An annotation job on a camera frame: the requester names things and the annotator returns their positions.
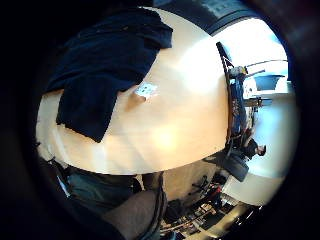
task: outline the desk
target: desk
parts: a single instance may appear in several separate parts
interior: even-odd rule
[[[173,28],[143,82],[157,86],[146,101],[119,93],[100,143],[55,122],[63,90],[43,95],[36,126],[39,154],[105,174],[143,174],[198,161],[224,148],[226,80],[214,39],[172,13],[156,10]]]

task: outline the person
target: person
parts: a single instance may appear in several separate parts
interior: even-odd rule
[[[167,207],[162,172],[143,174],[144,190],[135,192],[134,175],[68,168],[68,200],[79,222],[113,239],[159,239],[159,224]]]
[[[256,154],[259,156],[264,156],[266,153],[266,145],[258,145],[257,142],[253,139],[255,133],[254,128],[248,128],[244,133],[243,144],[240,147],[243,155],[248,157],[250,160]]]

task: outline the black cloth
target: black cloth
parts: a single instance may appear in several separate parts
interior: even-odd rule
[[[118,92],[143,80],[171,36],[158,13],[130,8],[70,39],[46,90],[64,89],[57,124],[100,142]]]
[[[243,154],[245,156],[247,156],[248,158],[252,159],[252,157],[256,154],[255,149],[258,148],[258,144],[256,143],[256,141],[254,141],[253,139],[251,139],[248,143],[247,147],[242,147],[241,151],[243,152]]]
[[[88,172],[70,167],[70,198],[97,216],[120,206],[133,195],[133,176]]]

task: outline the black jacket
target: black jacket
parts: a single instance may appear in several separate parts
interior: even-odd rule
[[[47,87],[64,89],[57,124],[100,142],[117,93],[143,80],[159,50],[171,47],[171,35],[158,13],[131,8],[70,39]]]
[[[256,155],[256,148],[258,148],[258,144],[256,141],[251,139],[248,143],[247,147],[242,147],[242,152],[245,156],[247,156],[249,159],[252,159],[254,155]]]

